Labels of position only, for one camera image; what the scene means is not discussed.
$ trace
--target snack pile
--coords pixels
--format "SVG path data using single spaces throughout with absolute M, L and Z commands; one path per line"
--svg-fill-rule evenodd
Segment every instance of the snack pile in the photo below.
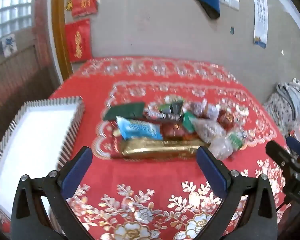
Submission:
M 113 125 L 114 158 L 189 158 L 204 145 L 224 160 L 247 138 L 228 109 L 176 95 L 147 106 L 144 102 L 113 106 L 103 120 Z

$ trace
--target window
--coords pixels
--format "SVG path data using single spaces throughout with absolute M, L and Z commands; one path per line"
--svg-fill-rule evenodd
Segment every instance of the window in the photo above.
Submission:
M 0 38 L 32 26 L 32 0 L 0 0 Z

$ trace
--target dark green package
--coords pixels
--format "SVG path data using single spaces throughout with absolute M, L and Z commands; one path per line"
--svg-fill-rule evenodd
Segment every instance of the dark green package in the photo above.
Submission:
M 185 114 L 183 115 L 182 125 L 189 133 L 194 133 L 195 130 L 189 118 L 195 119 L 196 117 L 190 112 L 185 112 Z
M 144 102 L 134 102 L 112 106 L 106 113 L 103 121 L 115 121 L 117 119 L 117 116 L 121 116 L 126 119 L 142 118 L 144 108 Z

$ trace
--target wooden door frame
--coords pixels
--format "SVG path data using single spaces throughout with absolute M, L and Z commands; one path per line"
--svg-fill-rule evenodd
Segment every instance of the wooden door frame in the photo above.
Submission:
M 52 32 L 56 47 L 57 59 L 63 80 L 73 74 L 66 46 L 65 33 L 65 0 L 51 0 Z

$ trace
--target tray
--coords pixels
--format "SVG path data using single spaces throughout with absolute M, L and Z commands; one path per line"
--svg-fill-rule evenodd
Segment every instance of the tray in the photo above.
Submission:
M 8 219 L 22 175 L 45 177 L 71 158 L 83 112 L 81 97 L 26 102 L 18 111 L 0 143 L 0 212 Z

